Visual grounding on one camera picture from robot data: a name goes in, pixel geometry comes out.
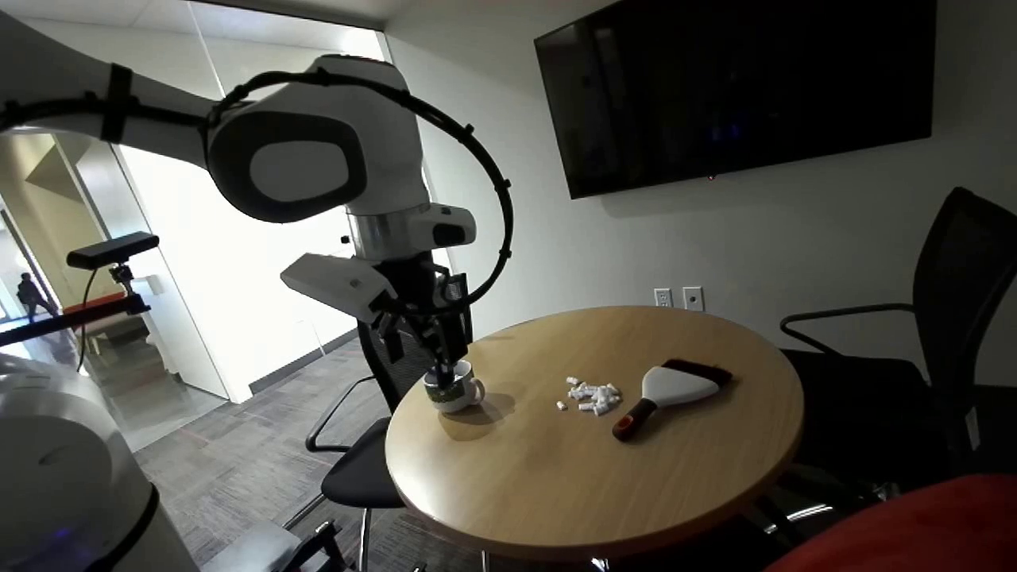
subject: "wall-mounted tv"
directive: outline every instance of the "wall-mounted tv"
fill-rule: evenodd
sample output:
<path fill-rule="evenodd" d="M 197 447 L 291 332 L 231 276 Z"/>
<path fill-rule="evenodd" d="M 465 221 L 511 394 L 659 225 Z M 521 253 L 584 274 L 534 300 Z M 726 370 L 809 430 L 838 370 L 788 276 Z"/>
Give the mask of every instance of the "wall-mounted tv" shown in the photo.
<path fill-rule="evenodd" d="M 534 43 L 573 197 L 932 133 L 933 0 L 622 0 Z"/>

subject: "cup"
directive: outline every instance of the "cup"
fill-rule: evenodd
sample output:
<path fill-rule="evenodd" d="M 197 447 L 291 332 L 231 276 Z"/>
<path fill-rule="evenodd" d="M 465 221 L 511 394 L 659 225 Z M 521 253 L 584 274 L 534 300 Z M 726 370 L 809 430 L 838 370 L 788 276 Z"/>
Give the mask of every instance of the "cup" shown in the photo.
<path fill-rule="evenodd" d="M 444 387 L 437 385 L 436 370 L 425 370 L 425 394 L 433 397 L 442 415 L 451 415 L 468 405 L 478 405 L 485 391 L 483 391 L 483 380 L 472 376 L 472 365 L 468 360 L 459 360 L 451 385 Z"/>

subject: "red object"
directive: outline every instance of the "red object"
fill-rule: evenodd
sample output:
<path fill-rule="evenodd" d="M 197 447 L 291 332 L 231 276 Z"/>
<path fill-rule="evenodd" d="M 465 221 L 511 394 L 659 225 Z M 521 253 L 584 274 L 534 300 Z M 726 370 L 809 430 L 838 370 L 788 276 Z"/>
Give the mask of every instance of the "red object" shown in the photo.
<path fill-rule="evenodd" d="M 1017 476 L 973 474 L 863 508 L 768 572 L 1013 572 Z"/>

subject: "doorway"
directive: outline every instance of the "doorway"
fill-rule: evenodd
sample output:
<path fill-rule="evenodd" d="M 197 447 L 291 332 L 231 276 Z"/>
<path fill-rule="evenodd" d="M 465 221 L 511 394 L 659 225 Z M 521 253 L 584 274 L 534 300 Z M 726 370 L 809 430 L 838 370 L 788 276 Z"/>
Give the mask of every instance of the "doorway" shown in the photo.
<path fill-rule="evenodd" d="M 68 265 L 68 252 L 126 233 L 150 233 L 109 141 L 68 133 L 0 137 L 0 315 L 23 325 L 24 308 L 8 291 L 8 274 L 33 274 L 56 310 L 125 294 L 109 274 Z M 220 370 L 176 290 L 159 247 L 126 259 L 129 290 L 150 304 L 80 329 L 3 347 L 40 362 L 84 365 L 103 387 L 133 452 L 224 404 Z"/>

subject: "round table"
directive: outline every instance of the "round table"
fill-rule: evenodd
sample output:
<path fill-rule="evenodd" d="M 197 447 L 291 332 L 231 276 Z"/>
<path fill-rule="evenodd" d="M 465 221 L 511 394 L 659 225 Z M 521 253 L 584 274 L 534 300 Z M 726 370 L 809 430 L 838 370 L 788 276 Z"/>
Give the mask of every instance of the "round table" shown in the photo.
<path fill-rule="evenodd" d="M 483 404 L 442 415 L 415 385 L 393 411 L 384 453 L 408 508 L 478 548 L 589 558 L 674 545 L 747 508 L 798 443 L 795 369 L 712 315 L 648 304 L 545 315 L 478 341 L 468 360 Z M 638 401 L 641 370 L 665 360 L 721 365 L 735 380 L 616 442 L 610 430 Z M 577 413 L 568 376 L 616 385 L 622 404 Z"/>

